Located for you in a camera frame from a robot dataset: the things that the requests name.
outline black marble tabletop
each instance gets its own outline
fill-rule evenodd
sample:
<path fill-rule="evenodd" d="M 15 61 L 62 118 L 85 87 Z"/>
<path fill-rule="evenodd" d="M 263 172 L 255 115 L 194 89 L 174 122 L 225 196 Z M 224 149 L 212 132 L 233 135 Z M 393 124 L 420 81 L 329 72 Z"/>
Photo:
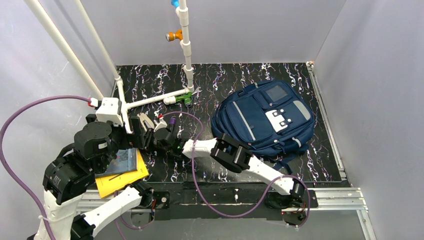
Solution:
<path fill-rule="evenodd" d="M 185 74 L 181 65 L 127 65 L 118 68 L 124 80 L 125 99 L 128 103 L 181 90 L 185 87 Z M 321 116 L 311 79 L 304 63 L 234 63 L 234 64 L 195 64 L 194 86 L 201 92 L 193 96 L 193 107 L 184 104 L 165 105 L 162 101 L 134 108 L 133 113 L 143 112 L 152 120 L 172 111 L 183 111 L 198 117 L 204 124 L 205 132 L 199 138 L 213 138 L 211 116 L 216 107 L 229 94 L 246 85 L 263 80 L 284 80 L 290 83 L 309 104 L 315 114 L 313 138 L 308 142 L 309 150 L 289 163 L 293 175 L 305 182 L 339 182 L 341 177 L 333 155 L 332 147 Z M 197 121 L 186 115 L 175 115 L 178 132 L 188 132 L 191 136 L 200 130 Z M 149 182 L 192 181 L 191 163 L 187 159 L 175 158 L 166 152 L 143 154 L 150 173 Z M 196 179 L 200 182 L 256 182 L 244 173 L 236 174 L 223 168 L 209 158 L 196 160 Z"/>

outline yellow folder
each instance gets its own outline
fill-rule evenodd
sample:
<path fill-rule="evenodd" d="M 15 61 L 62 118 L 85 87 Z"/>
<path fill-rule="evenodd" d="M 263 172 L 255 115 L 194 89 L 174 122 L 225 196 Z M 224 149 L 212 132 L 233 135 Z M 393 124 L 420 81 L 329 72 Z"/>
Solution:
<path fill-rule="evenodd" d="M 145 162 L 137 149 L 137 170 L 126 173 L 103 176 L 95 179 L 97 184 L 98 193 L 101 198 L 107 197 L 125 187 L 126 185 L 133 183 L 135 180 L 142 179 L 149 175 Z"/>

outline orange valve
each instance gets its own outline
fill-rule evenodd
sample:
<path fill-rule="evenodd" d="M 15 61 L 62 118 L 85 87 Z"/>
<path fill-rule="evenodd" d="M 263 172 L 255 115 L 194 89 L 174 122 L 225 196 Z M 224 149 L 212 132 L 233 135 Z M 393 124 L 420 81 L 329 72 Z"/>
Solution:
<path fill-rule="evenodd" d="M 166 34 L 166 40 L 168 42 L 174 41 L 175 39 L 179 39 L 180 41 L 183 40 L 183 30 L 178 30 L 176 32 L 168 32 Z"/>

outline blue fitting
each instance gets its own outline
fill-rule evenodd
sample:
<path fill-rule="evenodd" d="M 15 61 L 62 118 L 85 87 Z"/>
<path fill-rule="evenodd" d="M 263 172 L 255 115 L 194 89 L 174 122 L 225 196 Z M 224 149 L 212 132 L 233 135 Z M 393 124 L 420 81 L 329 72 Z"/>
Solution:
<path fill-rule="evenodd" d="M 171 4 L 175 7 L 178 8 L 180 6 L 180 3 L 178 2 L 178 0 L 171 0 Z"/>

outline blue backpack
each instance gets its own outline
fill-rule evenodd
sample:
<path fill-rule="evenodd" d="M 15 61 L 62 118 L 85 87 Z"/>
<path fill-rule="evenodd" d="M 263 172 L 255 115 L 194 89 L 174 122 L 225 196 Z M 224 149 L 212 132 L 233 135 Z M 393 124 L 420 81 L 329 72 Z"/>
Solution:
<path fill-rule="evenodd" d="M 261 81 L 229 95 L 216 109 L 212 134 L 225 133 L 257 156 L 303 154 L 314 135 L 315 118 L 302 98 L 283 81 Z"/>

